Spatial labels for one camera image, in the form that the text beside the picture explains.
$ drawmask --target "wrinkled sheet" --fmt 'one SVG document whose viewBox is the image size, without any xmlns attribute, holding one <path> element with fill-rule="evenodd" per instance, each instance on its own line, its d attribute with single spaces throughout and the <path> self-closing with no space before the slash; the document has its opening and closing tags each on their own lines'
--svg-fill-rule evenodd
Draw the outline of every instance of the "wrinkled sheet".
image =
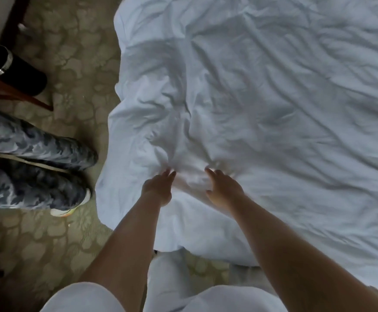
<svg viewBox="0 0 378 312">
<path fill-rule="evenodd" d="M 178 171 L 155 249 L 257 265 L 205 166 L 378 288 L 378 0 L 124 0 L 122 102 L 97 183 L 114 228 Z"/>
</svg>

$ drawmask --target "floor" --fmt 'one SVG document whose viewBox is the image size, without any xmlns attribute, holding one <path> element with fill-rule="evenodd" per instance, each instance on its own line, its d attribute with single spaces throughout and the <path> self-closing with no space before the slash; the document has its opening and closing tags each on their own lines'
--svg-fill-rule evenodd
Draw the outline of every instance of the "floor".
<svg viewBox="0 0 378 312">
<path fill-rule="evenodd" d="M 54 112 L 27 102 L 0 101 L 0 110 L 60 136 L 82 140 L 99 153 L 85 172 L 92 185 L 108 147 L 108 113 L 120 50 L 113 16 L 121 0 L 31 0 L 25 16 L 30 36 L 14 52 L 49 77 Z M 97 217 L 95 199 L 66 219 L 48 211 L 0 210 L 0 297 L 37 311 L 58 289 L 74 282 L 106 242 L 110 230 Z M 226 283 L 228 264 L 187 255 L 196 287 Z"/>
</svg>

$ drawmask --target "finger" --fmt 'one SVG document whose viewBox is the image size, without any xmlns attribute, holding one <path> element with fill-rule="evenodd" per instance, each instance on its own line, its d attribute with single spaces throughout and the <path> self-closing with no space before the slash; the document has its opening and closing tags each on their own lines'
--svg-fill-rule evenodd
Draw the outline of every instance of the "finger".
<svg viewBox="0 0 378 312">
<path fill-rule="evenodd" d="M 171 171 L 171 168 L 168 167 L 167 170 L 165 170 L 165 171 L 163 172 L 163 174 L 161 174 L 161 176 L 169 176 L 170 171 Z"/>
<path fill-rule="evenodd" d="M 176 174 L 177 174 L 177 172 L 176 172 L 176 171 L 173 171 L 173 172 L 168 176 L 168 180 L 170 181 L 170 184 L 173 183 L 174 178 L 176 177 Z"/>
<path fill-rule="evenodd" d="M 210 168 L 205 168 L 205 172 L 209 176 L 211 182 L 215 183 L 216 174 Z"/>
</svg>

